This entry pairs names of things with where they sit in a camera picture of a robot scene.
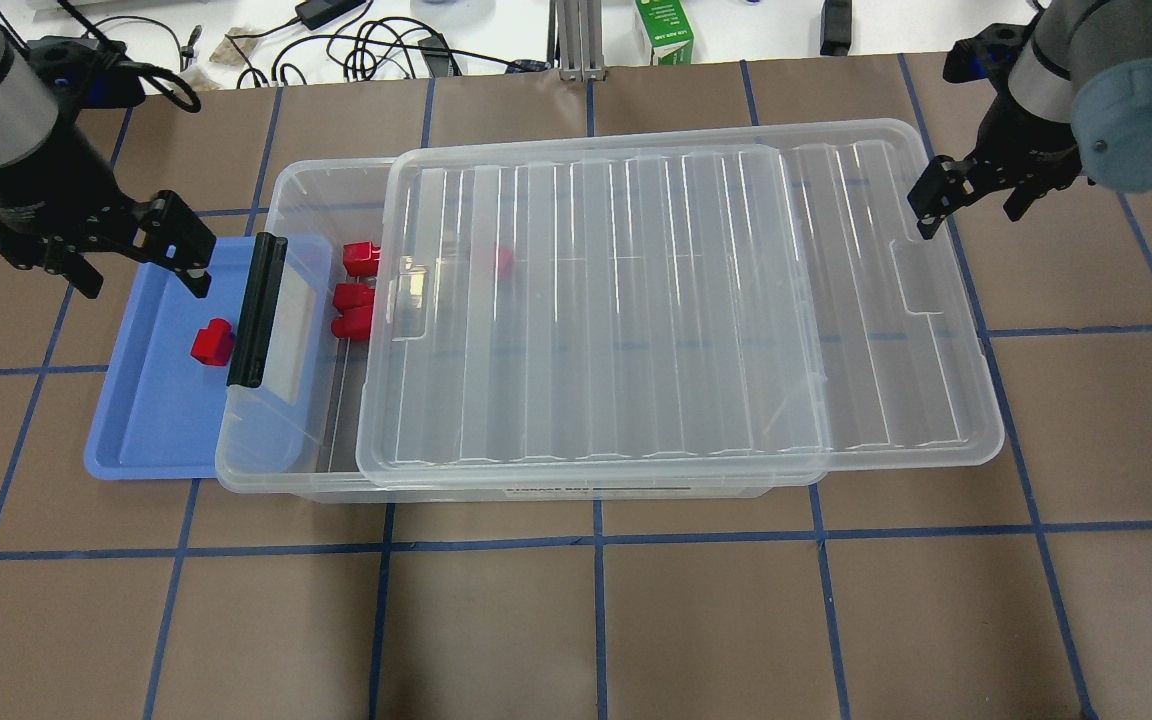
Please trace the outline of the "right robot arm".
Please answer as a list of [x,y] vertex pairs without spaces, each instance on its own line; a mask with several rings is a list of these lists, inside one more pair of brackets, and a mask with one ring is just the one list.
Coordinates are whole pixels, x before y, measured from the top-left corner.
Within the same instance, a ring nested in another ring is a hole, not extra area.
[[995,99],[973,150],[935,156],[911,187],[922,237],[996,192],[1011,222],[1075,179],[1152,192],[1152,1],[1051,1],[956,41],[942,77],[987,81]]

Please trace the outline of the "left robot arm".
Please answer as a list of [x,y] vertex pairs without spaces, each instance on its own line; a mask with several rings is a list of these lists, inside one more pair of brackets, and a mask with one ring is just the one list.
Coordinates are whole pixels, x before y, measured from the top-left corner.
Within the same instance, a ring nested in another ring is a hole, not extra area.
[[103,275],[92,252],[114,252],[168,270],[202,300],[211,285],[215,234],[179,194],[134,200],[76,120],[83,109],[131,108],[143,88],[177,88],[169,100],[196,113],[194,88],[92,29],[90,41],[26,47],[0,24],[0,256],[15,270],[65,278],[88,300]]

